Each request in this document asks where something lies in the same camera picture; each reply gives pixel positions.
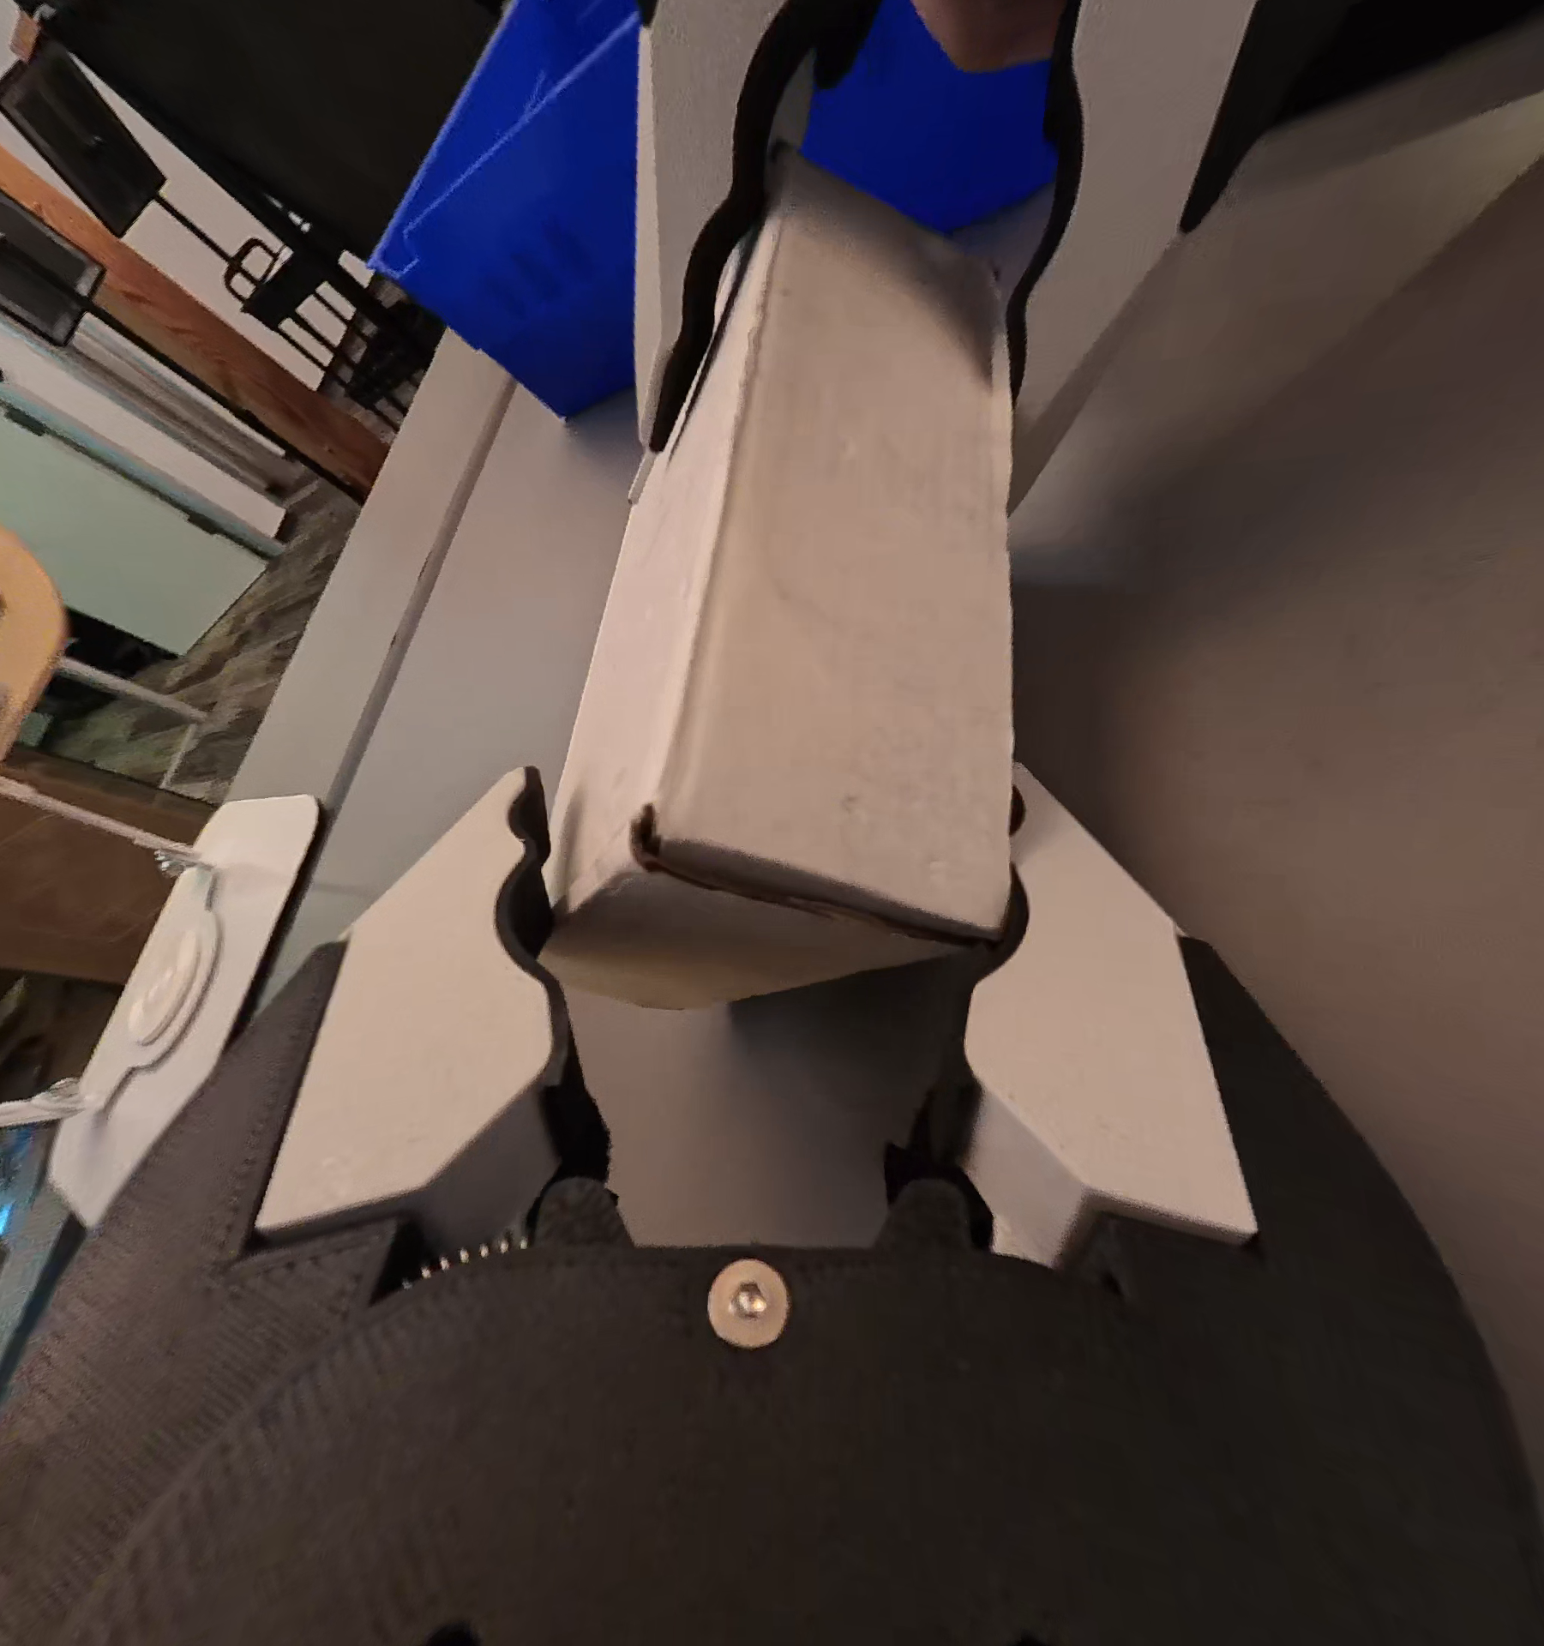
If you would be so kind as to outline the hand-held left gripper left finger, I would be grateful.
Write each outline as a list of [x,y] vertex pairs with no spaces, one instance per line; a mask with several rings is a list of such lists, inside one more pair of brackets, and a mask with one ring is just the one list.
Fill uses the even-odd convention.
[[356,919],[289,1110],[257,1229],[372,1218],[424,1245],[497,1245],[552,1183],[609,1179],[554,931],[549,803],[504,775]]

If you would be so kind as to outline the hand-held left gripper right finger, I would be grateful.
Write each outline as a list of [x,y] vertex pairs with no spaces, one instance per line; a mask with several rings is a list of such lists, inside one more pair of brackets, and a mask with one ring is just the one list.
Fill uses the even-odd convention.
[[969,997],[956,1163],[990,1245],[1061,1266],[1102,1216],[1225,1245],[1257,1229],[1170,915],[1024,768],[1021,935]]

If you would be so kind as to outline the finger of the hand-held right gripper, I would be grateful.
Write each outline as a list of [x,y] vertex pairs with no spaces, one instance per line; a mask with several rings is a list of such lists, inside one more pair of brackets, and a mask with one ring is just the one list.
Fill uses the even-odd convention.
[[777,153],[853,66],[866,2],[639,3],[638,422],[675,434],[718,327],[727,265],[766,210]]
[[1179,219],[1245,41],[1243,2],[1078,3],[1067,66],[1079,169],[1024,306],[1013,427],[1044,431],[1131,306]]

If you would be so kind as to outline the blue plastic bin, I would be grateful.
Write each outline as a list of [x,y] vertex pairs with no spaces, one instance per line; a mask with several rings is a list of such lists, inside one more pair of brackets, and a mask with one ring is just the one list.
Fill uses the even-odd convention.
[[[634,385],[638,5],[508,9],[371,265],[558,417]],[[801,153],[953,233],[1054,174],[1045,60],[960,71],[908,2],[814,94]]]

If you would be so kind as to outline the white cardboard box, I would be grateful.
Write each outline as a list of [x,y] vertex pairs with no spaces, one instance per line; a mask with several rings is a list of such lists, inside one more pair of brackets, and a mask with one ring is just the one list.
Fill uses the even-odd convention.
[[543,962],[638,1006],[940,956],[1008,912],[1003,299],[801,156],[775,178],[556,794]]

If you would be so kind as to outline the person's right hand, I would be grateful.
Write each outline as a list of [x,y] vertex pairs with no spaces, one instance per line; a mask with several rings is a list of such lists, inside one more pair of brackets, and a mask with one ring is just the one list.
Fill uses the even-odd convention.
[[923,25],[962,71],[1047,60],[1067,2],[915,2]]

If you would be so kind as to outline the brown wooden table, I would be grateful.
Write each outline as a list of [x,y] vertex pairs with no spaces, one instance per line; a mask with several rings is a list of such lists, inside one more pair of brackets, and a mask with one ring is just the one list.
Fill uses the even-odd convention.
[[0,144],[0,192],[103,270],[94,311],[127,340],[363,500],[388,456],[369,425],[299,381],[98,217]]

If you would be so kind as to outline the black rectangular panel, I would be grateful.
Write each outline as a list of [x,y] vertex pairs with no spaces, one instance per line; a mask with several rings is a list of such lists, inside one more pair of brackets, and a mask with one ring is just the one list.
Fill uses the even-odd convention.
[[0,114],[114,237],[166,189],[155,156],[55,41],[43,39],[0,75]]

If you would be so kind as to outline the white cabinet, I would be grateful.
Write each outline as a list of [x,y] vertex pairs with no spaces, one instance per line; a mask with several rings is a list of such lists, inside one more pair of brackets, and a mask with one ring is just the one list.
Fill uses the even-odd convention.
[[283,518],[0,319],[0,525],[71,611],[184,653],[281,556]]

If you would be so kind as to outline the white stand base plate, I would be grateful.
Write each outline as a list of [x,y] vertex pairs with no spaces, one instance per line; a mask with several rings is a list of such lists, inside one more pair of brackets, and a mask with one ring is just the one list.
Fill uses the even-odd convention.
[[189,846],[78,1077],[46,1179],[94,1229],[233,1036],[321,830],[308,794],[233,800]]

